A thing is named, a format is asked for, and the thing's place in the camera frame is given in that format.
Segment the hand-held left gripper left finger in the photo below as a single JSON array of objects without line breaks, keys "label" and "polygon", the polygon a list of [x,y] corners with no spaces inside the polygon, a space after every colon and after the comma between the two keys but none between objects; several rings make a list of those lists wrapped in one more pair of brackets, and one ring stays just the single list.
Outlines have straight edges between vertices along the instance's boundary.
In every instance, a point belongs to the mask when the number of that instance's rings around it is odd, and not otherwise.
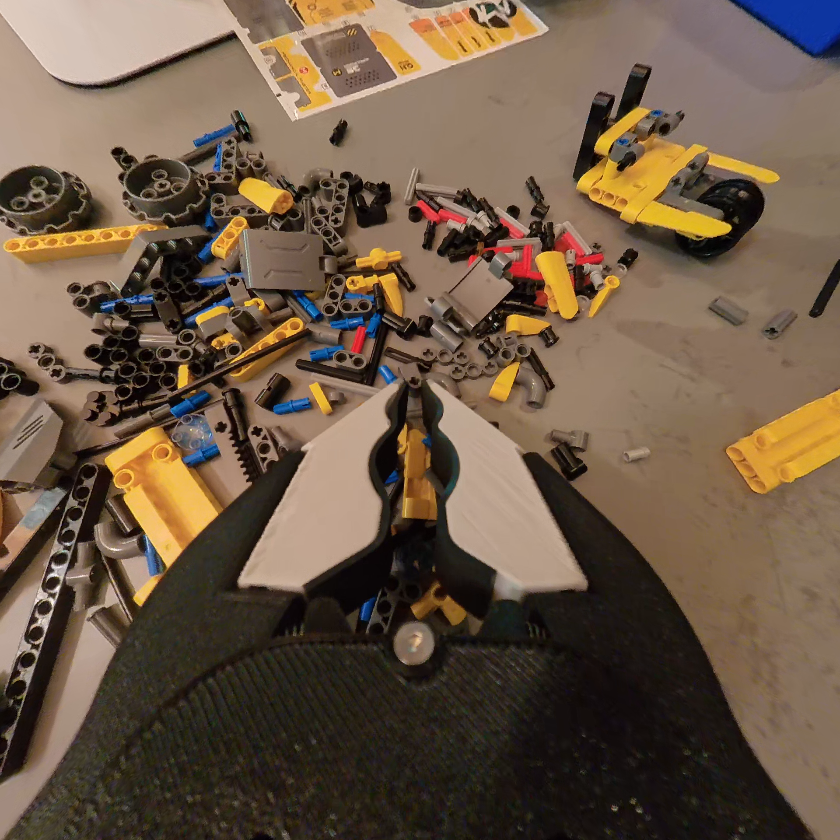
[{"label": "hand-held left gripper left finger", "polygon": [[385,480],[398,466],[407,398],[406,383],[394,382],[305,445],[238,577],[241,590],[358,607],[383,587],[392,565]]}]

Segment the dark grey slotted panel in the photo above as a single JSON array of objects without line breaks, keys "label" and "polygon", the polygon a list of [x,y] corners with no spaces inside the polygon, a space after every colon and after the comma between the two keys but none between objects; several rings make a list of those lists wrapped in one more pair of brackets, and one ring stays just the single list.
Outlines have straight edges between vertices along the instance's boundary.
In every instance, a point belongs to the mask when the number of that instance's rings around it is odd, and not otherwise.
[{"label": "dark grey slotted panel", "polygon": [[1,451],[1,488],[14,494],[56,485],[66,469],[56,459],[64,422],[44,399],[36,399]]}]

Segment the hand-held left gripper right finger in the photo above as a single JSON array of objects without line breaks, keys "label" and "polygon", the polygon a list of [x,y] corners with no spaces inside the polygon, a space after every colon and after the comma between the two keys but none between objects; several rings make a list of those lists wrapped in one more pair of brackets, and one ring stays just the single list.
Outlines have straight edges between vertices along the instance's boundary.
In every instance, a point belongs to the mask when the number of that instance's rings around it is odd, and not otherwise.
[{"label": "hand-held left gripper right finger", "polygon": [[441,385],[423,385],[421,399],[439,485],[434,563],[446,592],[478,618],[493,602],[585,592],[530,455]]}]

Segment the long black holed beam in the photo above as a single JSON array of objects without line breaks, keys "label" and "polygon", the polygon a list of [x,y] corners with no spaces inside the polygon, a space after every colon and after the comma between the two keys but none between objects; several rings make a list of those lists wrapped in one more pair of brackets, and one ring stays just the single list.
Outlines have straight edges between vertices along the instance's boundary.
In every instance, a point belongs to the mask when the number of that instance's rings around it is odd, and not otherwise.
[{"label": "long black holed beam", "polygon": [[75,596],[67,575],[79,543],[91,539],[111,483],[99,464],[79,468],[61,511],[56,537],[29,612],[3,697],[1,714],[1,778],[25,764]]}]

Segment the yellow toy vehicle assembly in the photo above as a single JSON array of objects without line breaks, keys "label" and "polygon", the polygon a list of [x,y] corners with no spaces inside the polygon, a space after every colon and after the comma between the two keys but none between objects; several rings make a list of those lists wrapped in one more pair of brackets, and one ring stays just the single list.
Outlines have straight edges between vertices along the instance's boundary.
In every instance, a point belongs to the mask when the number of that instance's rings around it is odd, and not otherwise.
[{"label": "yellow toy vehicle assembly", "polygon": [[636,63],[619,101],[606,91],[594,96],[574,165],[576,190],[626,224],[673,233],[688,256],[723,256],[761,219],[761,185],[780,177],[705,145],[673,141],[685,114],[643,106],[651,72]]}]

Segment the yellow toy panel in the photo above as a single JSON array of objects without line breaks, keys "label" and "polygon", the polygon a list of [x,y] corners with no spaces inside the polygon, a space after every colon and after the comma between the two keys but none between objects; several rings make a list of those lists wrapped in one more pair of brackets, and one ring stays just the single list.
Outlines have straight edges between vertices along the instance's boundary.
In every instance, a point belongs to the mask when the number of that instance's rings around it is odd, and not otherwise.
[{"label": "yellow toy panel", "polygon": [[839,456],[839,391],[760,427],[725,452],[759,494],[810,474]]}]

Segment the pile of mixed toy bricks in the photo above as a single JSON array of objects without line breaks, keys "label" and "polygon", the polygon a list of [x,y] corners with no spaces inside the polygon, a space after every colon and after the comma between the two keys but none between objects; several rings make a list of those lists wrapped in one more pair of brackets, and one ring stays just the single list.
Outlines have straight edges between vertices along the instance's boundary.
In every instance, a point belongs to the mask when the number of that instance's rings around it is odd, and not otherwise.
[{"label": "pile of mixed toy bricks", "polygon": [[[85,422],[110,426],[125,423],[120,435],[103,451],[109,455],[142,432],[163,429],[181,453],[196,465],[218,457],[234,468],[238,492],[248,489],[291,451],[280,440],[280,429],[249,421],[242,395],[227,380],[248,382],[305,340],[320,342],[298,368],[313,374],[311,397],[282,402],[288,382],[274,376],[257,397],[261,411],[277,415],[307,411],[316,404],[332,411],[332,386],[373,396],[377,376],[390,384],[402,382],[387,365],[375,365],[387,354],[392,316],[402,313],[402,270],[388,276],[360,277],[372,281],[361,294],[354,277],[339,273],[349,262],[340,234],[347,207],[384,211],[390,186],[369,184],[348,172],[340,178],[331,170],[310,172],[301,185],[274,173],[254,146],[241,112],[233,124],[194,142],[195,148],[174,160],[205,175],[211,202],[193,224],[167,227],[167,232],[140,234],[122,255],[121,276],[113,283],[77,283],[68,288],[73,305],[95,321],[99,343],[87,347],[93,369],[71,369],[54,351],[34,344],[28,352],[51,381],[90,381],[101,388],[83,407]],[[245,284],[239,238],[246,229],[302,232],[322,240],[321,290],[251,290]],[[38,498],[17,531],[21,543],[2,549],[2,596],[17,579],[17,569],[35,552],[35,539],[54,523],[74,483],[66,476],[56,485],[36,489]],[[75,596],[74,609],[88,606],[95,582],[95,542],[102,557],[115,562],[124,554],[144,551],[150,579],[127,602],[122,580],[114,590],[122,598],[128,619],[139,611],[163,573],[151,541],[128,508],[123,492],[112,482],[91,539],[79,543],[66,582]]]}]

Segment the sticker sheet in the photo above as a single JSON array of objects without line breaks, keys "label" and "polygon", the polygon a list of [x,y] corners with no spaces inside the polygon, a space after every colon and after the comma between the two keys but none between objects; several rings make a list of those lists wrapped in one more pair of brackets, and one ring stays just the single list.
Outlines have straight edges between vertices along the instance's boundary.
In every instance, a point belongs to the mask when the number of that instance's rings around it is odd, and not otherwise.
[{"label": "sticker sheet", "polygon": [[225,1],[291,120],[492,55],[548,32],[515,1]]}]

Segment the long yellow holed beam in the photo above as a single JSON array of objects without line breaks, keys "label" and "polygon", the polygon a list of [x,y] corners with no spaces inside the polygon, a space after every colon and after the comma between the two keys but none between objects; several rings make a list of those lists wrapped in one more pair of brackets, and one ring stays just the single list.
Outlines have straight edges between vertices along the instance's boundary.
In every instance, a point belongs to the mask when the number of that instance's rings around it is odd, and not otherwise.
[{"label": "long yellow holed beam", "polygon": [[3,252],[26,265],[92,256],[123,255],[143,233],[167,232],[163,225],[136,224],[10,238]]}]

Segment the dark grey wheel hub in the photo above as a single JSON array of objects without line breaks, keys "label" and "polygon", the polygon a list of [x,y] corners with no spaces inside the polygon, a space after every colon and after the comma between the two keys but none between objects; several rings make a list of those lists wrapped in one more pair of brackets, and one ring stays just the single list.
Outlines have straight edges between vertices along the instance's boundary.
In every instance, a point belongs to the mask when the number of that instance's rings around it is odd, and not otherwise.
[{"label": "dark grey wheel hub", "polygon": [[179,160],[151,156],[134,162],[119,180],[123,205],[142,223],[170,228],[193,224],[211,202],[205,175]]},{"label": "dark grey wheel hub", "polygon": [[1,180],[1,222],[18,236],[81,229],[93,215],[91,192],[78,175],[28,165]]}]

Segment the large yellow curved panel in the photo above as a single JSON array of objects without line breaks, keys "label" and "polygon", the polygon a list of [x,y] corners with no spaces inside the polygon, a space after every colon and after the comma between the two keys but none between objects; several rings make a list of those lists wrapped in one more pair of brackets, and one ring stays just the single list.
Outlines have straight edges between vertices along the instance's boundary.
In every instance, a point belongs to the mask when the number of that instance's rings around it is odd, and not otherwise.
[{"label": "large yellow curved panel", "polygon": [[223,509],[159,427],[112,451],[104,463],[167,568]]}]

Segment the dark grey ribbed plate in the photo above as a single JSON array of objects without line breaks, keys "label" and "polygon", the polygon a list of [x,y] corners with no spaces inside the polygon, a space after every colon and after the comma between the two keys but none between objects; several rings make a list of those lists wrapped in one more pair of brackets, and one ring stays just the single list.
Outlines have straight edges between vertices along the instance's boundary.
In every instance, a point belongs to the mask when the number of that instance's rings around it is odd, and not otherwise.
[{"label": "dark grey ribbed plate", "polygon": [[251,290],[324,288],[323,245],[316,234],[246,229],[239,238],[239,252],[245,284]]}]

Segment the blue board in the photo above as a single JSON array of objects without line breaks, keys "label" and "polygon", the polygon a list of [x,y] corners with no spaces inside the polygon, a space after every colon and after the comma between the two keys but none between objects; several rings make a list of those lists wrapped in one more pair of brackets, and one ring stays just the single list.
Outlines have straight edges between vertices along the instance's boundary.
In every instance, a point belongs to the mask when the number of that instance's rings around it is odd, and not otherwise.
[{"label": "blue board", "polygon": [[838,49],[838,1],[735,1],[734,3],[809,56],[826,56]]}]

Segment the black axle rod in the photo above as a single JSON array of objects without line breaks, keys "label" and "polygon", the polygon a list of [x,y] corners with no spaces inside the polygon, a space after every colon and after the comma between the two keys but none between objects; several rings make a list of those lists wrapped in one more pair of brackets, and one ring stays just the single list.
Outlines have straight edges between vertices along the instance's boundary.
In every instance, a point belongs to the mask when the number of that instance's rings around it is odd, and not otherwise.
[{"label": "black axle rod", "polygon": [[815,300],[808,311],[808,316],[811,319],[820,318],[825,309],[833,298],[835,291],[839,286],[840,281],[840,260],[838,259],[833,268],[831,268],[826,280],[824,281],[822,288],[817,293]]}]

